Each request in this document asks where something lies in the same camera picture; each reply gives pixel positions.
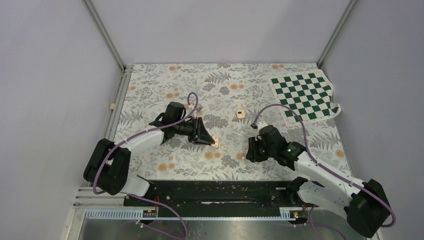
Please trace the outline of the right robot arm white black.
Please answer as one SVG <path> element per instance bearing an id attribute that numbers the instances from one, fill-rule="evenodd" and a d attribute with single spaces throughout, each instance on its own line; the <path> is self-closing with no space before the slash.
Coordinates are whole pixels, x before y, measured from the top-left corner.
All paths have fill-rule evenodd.
<path id="1" fill-rule="evenodd" d="M 304 145 L 286 141 L 271 124 L 260 121 L 252 124 L 252 128 L 257 130 L 257 135 L 248 139 L 247 160 L 259 163 L 274 159 L 279 165 L 304 175 L 290 183 L 286 198 L 291 205 L 305 202 L 335 213 L 366 238 L 372 238 L 384 225 L 390 216 L 390 204 L 378 181 L 344 175 L 314 160 Z"/>

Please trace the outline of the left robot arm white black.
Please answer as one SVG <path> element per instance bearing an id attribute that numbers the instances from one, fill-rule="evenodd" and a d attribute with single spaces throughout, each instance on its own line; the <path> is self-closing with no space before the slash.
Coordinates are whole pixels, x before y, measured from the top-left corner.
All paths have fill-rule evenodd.
<path id="1" fill-rule="evenodd" d="M 129 174 L 131 158 L 167 142 L 175 135 L 186 136 L 188 142 L 194 145 L 216 143 L 201 117 L 193 117 L 186 113 L 183 104 L 172 101 L 145 131 L 127 138 L 122 144 L 101 139 L 94 148 L 83 178 L 112 196 L 118 193 L 136 195 L 142 205 L 148 206 L 154 202 L 155 192 L 149 188 L 147 180 Z"/>

